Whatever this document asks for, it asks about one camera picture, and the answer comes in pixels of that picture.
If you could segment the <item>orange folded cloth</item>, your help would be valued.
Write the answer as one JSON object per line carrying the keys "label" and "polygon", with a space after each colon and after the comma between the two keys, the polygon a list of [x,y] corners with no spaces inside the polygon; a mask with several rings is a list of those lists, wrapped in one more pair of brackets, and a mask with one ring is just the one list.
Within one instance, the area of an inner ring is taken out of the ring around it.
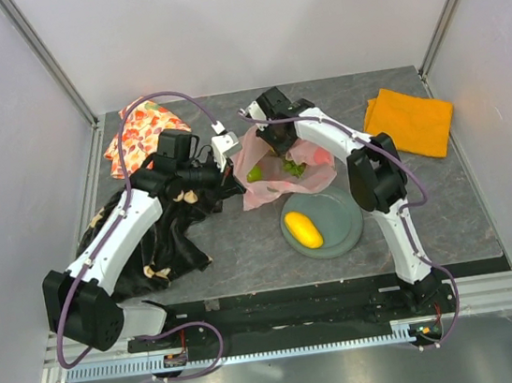
{"label": "orange folded cloth", "polygon": [[445,158],[453,104],[381,89],[367,102],[364,132],[385,133],[399,151],[432,158]]}

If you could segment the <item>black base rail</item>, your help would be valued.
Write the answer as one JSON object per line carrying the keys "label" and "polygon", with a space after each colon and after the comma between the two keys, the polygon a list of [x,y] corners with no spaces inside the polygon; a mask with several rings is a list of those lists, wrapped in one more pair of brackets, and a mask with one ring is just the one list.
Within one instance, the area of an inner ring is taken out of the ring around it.
{"label": "black base rail", "polygon": [[443,316],[455,311],[456,303],[452,286],[435,271],[413,285],[404,284],[391,273],[171,304],[166,307],[165,329],[205,322],[230,339],[242,333],[266,333],[315,322],[362,320],[379,324]]}

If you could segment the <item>yellow fake mango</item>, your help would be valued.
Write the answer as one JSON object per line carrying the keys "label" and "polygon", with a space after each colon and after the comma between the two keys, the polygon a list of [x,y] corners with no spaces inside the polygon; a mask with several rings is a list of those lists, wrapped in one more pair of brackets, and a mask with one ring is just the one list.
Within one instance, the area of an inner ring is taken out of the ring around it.
{"label": "yellow fake mango", "polygon": [[293,211],[286,213],[284,219],[286,229],[299,244],[308,249],[322,247],[324,238],[307,215]]}

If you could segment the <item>pink plastic bag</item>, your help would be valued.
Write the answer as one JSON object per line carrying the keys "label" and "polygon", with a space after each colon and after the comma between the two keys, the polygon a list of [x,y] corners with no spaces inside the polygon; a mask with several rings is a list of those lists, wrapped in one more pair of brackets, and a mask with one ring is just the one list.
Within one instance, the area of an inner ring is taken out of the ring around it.
{"label": "pink plastic bag", "polygon": [[[307,169],[300,178],[285,173],[283,160],[305,163]],[[241,137],[241,151],[233,156],[237,179],[246,187],[242,207],[245,211],[277,200],[284,194],[319,193],[330,185],[337,175],[335,157],[320,146],[298,140],[286,155],[276,155],[269,145],[259,138],[255,128]],[[262,181],[249,183],[246,175],[255,165],[262,169]]]}

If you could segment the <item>orange floral cloth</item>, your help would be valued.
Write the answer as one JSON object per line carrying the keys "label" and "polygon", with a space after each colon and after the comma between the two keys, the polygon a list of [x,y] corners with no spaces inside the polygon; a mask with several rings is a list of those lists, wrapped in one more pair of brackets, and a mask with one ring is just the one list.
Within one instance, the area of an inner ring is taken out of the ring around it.
{"label": "orange floral cloth", "polygon": [[139,169],[146,157],[157,150],[159,136],[166,129],[191,132],[182,119],[152,100],[139,104],[131,112],[122,135],[128,175]]}

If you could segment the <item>green fake lime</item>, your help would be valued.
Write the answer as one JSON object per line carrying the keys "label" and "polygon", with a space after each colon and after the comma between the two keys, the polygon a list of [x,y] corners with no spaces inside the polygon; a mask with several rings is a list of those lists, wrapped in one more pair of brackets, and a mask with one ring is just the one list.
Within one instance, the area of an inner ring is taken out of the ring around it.
{"label": "green fake lime", "polygon": [[255,183],[262,181],[262,169],[259,165],[255,165],[253,168],[250,169],[250,171],[246,175],[247,182],[249,183]]}

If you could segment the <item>black floral cloth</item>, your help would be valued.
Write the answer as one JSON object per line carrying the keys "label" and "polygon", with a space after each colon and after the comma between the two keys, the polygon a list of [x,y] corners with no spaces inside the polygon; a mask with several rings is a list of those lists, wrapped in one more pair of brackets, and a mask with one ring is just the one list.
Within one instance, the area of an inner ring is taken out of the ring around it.
{"label": "black floral cloth", "polygon": [[171,282],[204,271],[211,256],[187,237],[194,224],[220,213],[223,201],[210,190],[192,190],[182,201],[164,204],[163,215],[145,232],[125,263],[111,294],[117,303],[168,289]]}

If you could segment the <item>green fake grapes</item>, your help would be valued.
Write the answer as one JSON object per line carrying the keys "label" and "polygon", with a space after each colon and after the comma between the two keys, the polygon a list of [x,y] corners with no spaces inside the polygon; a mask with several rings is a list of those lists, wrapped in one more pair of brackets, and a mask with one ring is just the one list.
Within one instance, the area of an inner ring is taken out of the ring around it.
{"label": "green fake grapes", "polygon": [[303,173],[307,169],[305,163],[295,163],[292,160],[283,160],[282,169],[285,173],[293,176],[297,179],[303,176]]}

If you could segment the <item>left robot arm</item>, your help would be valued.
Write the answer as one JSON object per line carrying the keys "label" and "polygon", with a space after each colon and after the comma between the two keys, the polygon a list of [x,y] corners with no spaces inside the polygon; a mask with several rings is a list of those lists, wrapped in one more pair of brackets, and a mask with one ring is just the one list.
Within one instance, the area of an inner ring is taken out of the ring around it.
{"label": "left robot arm", "polygon": [[121,338],[147,335],[161,348],[178,342],[180,330],[160,306],[117,303],[113,292],[124,265],[146,232],[164,223],[184,205],[186,193],[211,190],[219,195],[240,194],[231,157],[241,145],[233,132],[216,122],[211,149],[204,163],[190,150],[195,136],[166,129],[157,150],[130,176],[130,187],[109,213],[94,240],[68,266],[51,271],[42,285],[48,321],[57,340],[70,339],[107,351]]}

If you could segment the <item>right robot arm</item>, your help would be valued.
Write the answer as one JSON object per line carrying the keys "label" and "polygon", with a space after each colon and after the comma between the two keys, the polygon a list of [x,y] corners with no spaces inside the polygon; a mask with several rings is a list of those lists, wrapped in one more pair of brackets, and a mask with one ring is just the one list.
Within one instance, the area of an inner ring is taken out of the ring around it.
{"label": "right robot arm", "polygon": [[410,217],[408,169],[391,136],[358,132],[329,117],[308,99],[291,101],[276,87],[254,100],[245,116],[255,121],[257,136],[277,154],[287,152],[298,140],[306,140],[345,164],[352,198],[372,214],[390,249],[403,289],[403,310],[413,316],[426,313],[434,303],[437,280]]}

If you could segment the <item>grey-green round plate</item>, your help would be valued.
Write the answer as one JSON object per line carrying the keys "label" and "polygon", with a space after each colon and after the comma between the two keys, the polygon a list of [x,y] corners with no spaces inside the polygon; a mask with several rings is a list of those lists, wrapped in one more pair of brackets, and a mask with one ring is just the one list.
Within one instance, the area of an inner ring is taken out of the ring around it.
{"label": "grey-green round plate", "polygon": [[[288,230],[285,218],[292,213],[306,216],[319,232],[323,243],[312,248],[299,242]],[[345,190],[328,186],[320,193],[293,194],[280,215],[285,240],[295,251],[314,259],[333,259],[345,255],[357,243],[363,231],[363,214]]]}

